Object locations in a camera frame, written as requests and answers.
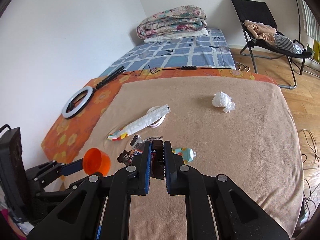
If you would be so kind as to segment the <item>yellow crate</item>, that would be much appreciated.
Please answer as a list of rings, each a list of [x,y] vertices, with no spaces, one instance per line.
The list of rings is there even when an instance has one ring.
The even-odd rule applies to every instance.
[[[317,62],[320,62],[320,44],[318,41],[314,40],[313,41],[313,59],[316,60]]]

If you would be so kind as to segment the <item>orange floral bedsheet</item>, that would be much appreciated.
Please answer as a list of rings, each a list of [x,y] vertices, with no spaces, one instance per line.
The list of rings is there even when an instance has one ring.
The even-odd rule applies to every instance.
[[[187,76],[222,76],[276,84],[274,78],[266,75],[225,68],[200,67],[197,70],[157,68],[139,70],[137,74],[126,72],[95,92],[92,100],[77,116],[71,119],[65,119],[62,116],[58,117],[41,144],[45,155],[49,160],[56,160],[62,163],[72,162],[123,84],[149,79]]]

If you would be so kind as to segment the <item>black folding chair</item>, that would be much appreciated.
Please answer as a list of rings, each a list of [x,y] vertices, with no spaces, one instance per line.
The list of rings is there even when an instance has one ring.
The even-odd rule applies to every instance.
[[[249,33],[249,31],[246,29],[244,25],[245,20],[249,20],[252,22],[258,22],[258,23],[263,23],[264,25],[270,25],[273,28],[276,28],[278,33],[281,35],[284,35],[278,30],[278,26],[275,22],[275,19],[268,8],[267,4],[265,2],[257,2],[257,1],[251,1],[251,0],[231,0],[234,9],[236,11],[236,14],[239,18],[242,31],[244,33],[244,37],[246,40],[246,45],[242,50],[240,51],[240,55],[244,56],[249,56],[252,60],[253,63],[253,68],[254,72],[257,73],[257,65],[255,62],[255,58],[259,57],[262,58],[262,55],[255,55],[253,53],[253,48],[255,47],[260,47],[263,49],[266,49],[268,51],[271,51],[273,53],[278,54],[278,56],[275,57],[268,57],[265,56],[264,58],[270,59],[270,60],[275,60],[279,59],[281,57],[286,57],[289,68],[293,77],[293,85],[279,85],[280,88],[285,88],[285,89],[295,89],[297,87],[297,81],[295,77],[295,72],[293,71],[293,59],[301,59],[302,60],[302,65],[301,65],[301,70],[303,70],[305,60],[308,59],[311,56],[311,52],[307,51],[306,47],[300,42],[299,40],[292,40],[292,42],[296,45],[299,45],[303,53],[302,54],[293,54],[293,53],[288,53],[286,51],[277,49],[276,47],[268,44],[264,40],[255,40],[253,35]]]

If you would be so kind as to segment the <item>striped hanging cloth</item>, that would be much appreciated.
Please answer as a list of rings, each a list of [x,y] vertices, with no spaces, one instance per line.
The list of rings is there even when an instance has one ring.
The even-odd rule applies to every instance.
[[[302,6],[304,30],[308,37],[319,42],[319,23],[313,15],[306,1],[299,0]]]

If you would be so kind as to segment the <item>blue checked bedsheet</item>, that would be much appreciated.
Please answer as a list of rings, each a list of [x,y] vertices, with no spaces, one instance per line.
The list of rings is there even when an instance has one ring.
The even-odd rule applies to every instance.
[[[101,76],[123,66],[129,72],[151,68],[197,66],[235,69],[235,63],[223,32],[208,29],[208,35],[144,43],[128,51],[112,63]]]

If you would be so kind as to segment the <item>white wristband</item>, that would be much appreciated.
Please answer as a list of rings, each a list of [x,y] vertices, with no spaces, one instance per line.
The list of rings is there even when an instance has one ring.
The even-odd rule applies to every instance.
[[[157,128],[164,121],[166,113],[165,113],[163,107],[155,106],[155,107],[151,107],[147,111],[147,115],[149,115],[149,118],[150,118],[150,121],[149,121],[150,125],[149,126],[151,128]]]

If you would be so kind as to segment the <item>small white tissue ball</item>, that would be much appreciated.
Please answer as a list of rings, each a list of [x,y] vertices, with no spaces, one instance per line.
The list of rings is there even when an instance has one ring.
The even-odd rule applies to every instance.
[[[216,108],[223,108],[224,113],[235,110],[235,103],[232,101],[232,98],[224,92],[215,93],[212,99],[212,105]]]

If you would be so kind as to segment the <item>beige fleece blanket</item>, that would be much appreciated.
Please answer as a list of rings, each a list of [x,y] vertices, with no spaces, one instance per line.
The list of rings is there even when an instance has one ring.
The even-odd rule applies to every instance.
[[[212,105],[217,92],[232,98],[235,110]],[[117,157],[131,137],[107,135],[137,120],[155,106],[171,112],[142,139],[161,137],[172,148],[191,148],[191,166],[202,174],[225,174],[292,235],[303,198],[303,164],[298,133],[277,85],[232,77],[195,76],[123,84],[78,153],[98,148],[111,159],[110,174],[121,168]]]

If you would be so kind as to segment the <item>colourful tube packet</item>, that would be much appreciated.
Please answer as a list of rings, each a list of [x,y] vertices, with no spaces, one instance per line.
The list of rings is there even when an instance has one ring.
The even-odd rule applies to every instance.
[[[197,153],[191,148],[175,148],[172,150],[173,154],[180,155],[183,158],[185,164],[188,164],[194,160]]]

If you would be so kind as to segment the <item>folded floral quilt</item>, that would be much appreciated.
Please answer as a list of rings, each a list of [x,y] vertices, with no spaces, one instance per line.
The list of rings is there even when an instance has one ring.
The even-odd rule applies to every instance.
[[[207,15],[200,7],[183,5],[144,19],[136,28],[136,33],[142,40],[183,32],[193,33],[207,26],[206,19]]]

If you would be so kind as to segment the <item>long white plastic wrapper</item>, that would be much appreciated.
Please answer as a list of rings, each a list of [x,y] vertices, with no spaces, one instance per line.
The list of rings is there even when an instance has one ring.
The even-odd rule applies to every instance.
[[[163,107],[166,115],[171,112],[171,109],[168,105],[163,105],[160,106]],[[131,122],[130,124],[126,125],[125,127],[121,128],[118,131],[115,131],[114,133],[111,133],[107,136],[107,140],[121,140],[124,139],[125,137],[128,137],[130,135],[133,135],[147,127],[149,127],[150,123],[150,118],[149,115],[144,115],[140,117],[139,119]]]

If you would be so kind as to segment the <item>orange plastic cap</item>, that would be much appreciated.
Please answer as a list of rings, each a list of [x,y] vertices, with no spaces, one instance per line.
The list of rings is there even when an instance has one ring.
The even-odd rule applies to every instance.
[[[105,177],[111,168],[111,159],[98,148],[90,148],[83,157],[82,168],[87,175],[99,172]]]

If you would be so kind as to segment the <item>clothes on chair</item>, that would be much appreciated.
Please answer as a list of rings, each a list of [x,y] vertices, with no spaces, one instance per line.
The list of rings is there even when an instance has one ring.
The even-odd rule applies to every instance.
[[[244,25],[255,40],[264,40],[277,49],[293,54],[302,54],[303,50],[299,45],[294,44],[288,37],[278,33],[276,28],[263,23],[244,21]]]

